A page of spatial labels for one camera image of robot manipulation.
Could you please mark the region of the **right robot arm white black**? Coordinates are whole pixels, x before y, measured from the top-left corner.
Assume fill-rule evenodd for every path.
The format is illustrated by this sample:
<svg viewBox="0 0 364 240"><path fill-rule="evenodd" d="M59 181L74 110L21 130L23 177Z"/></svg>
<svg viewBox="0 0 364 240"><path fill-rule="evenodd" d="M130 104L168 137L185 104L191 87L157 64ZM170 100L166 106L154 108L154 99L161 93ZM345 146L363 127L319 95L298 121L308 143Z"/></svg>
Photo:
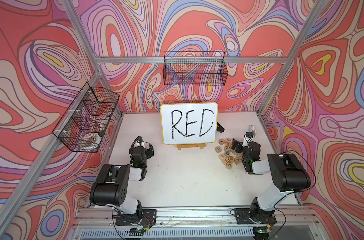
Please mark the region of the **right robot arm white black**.
<svg viewBox="0 0 364 240"><path fill-rule="evenodd" d="M312 182L297 156L290 153L267 154L260 158L261 145L254 141L239 142L233 139L231 149L241 155L245 172L249 175L270 175L272 184L260 196L253 199L247 215L251 222L259 224L274 218L276 205L294 193L311 189Z"/></svg>

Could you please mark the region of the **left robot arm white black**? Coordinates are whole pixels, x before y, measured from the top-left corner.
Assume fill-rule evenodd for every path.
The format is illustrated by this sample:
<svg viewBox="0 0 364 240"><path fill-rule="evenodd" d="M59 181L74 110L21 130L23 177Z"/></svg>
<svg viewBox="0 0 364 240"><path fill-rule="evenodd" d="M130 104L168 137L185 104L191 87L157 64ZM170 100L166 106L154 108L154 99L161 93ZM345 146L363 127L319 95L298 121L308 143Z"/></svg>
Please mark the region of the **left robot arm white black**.
<svg viewBox="0 0 364 240"><path fill-rule="evenodd" d="M128 216L142 216L142 204L128 195L129 182L143 181L147 175L147 160L154 156L154 147L138 136L129 148L127 165L103 165L94 181L91 204L111 207Z"/></svg>

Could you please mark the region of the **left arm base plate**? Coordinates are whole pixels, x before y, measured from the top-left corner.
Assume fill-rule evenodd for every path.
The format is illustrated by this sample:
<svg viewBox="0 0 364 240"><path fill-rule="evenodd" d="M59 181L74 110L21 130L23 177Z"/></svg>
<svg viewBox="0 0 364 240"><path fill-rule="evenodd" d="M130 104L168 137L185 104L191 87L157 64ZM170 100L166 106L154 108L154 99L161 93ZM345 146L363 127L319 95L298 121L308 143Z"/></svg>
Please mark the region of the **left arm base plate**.
<svg viewBox="0 0 364 240"><path fill-rule="evenodd" d="M113 222L116 226L145 226L151 227L156 224L157 210L144 209L137 210L135 214L119 213L113 216Z"/></svg>

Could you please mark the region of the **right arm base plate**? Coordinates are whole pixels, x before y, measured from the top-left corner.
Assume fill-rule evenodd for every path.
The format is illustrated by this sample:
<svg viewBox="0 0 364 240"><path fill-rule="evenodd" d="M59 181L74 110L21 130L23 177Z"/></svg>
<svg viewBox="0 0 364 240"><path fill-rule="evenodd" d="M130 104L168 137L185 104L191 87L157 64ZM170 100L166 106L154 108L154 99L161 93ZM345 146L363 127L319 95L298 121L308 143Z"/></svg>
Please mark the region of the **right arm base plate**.
<svg viewBox="0 0 364 240"><path fill-rule="evenodd" d="M275 225L275 211L251 210L250 208L235 208L230 214L236 218L238 225Z"/></svg>

